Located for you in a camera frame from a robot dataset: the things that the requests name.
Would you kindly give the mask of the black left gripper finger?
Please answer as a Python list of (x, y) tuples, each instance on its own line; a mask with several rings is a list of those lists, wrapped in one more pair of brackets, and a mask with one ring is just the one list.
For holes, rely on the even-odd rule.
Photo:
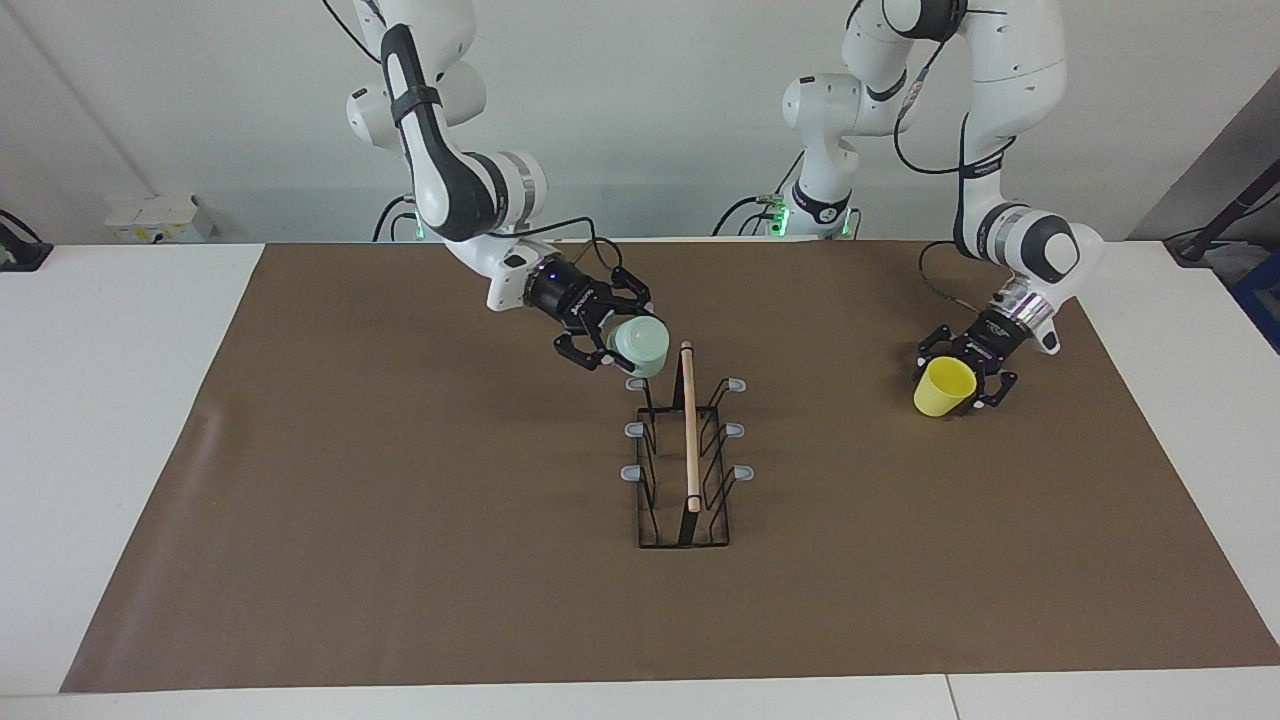
[(972, 370), (977, 383), (974, 393), (964, 402), (965, 413), (997, 407), (1019, 379), (1019, 374), (1004, 369), (1000, 363), (972, 363)]
[(916, 373), (922, 374), (940, 357), (959, 360), (964, 368), (970, 369), (969, 345), (970, 336), (966, 331), (957, 333), (950, 325), (937, 327), (916, 345)]

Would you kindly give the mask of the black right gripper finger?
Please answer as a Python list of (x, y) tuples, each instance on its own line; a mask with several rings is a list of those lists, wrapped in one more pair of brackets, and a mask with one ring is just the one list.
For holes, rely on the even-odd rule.
[[(591, 348), (580, 348), (577, 345), (579, 340), (589, 340)], [(589, 372), (594, 372), (600, 365), (612, 365), (622, 372), (627, 372), (627, 359), (613, 348), (608, 348), (599, 334), (566, 331), (554, 338), (553, 347), (562, 357)]]
[(594, 319), (653, 316), (652, 292), (626, 266), (614, 266), (607, 279), (594, 279)]

